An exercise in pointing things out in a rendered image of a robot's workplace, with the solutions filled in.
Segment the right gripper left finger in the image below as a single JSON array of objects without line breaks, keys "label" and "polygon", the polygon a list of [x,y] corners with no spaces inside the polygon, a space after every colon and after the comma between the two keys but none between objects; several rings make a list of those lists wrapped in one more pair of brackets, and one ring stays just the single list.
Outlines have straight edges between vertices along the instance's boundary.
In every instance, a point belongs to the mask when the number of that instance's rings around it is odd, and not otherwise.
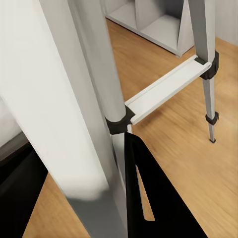
[{"label": "right gripper left finger", "polygon": [[0,238],[22,238],[48,175],[30,142],[0,161]]}]

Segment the camera tripod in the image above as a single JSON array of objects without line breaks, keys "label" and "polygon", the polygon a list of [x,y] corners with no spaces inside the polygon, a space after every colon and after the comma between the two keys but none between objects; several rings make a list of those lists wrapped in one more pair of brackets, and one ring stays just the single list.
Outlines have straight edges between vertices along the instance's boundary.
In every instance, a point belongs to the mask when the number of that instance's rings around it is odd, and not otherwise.
[{"label": "camera tripod", "polygon": [[188,0],[196,54],[124,102],[101,0],[0,0],[0,96],[91,238],[128,238],[125,132],[203,80],[214,144],[215,0]]}]

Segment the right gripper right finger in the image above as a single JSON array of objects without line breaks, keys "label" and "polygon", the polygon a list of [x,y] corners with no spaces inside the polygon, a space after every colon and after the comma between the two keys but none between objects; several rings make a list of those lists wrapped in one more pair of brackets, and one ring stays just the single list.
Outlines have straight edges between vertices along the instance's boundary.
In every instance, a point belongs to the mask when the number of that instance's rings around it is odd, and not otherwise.
[{"label": "right gripper right finger", "polygon": [[[125,132],[128,238],[208,238],[144,141]],[[155,221],[144,219],[139,169]]]}]

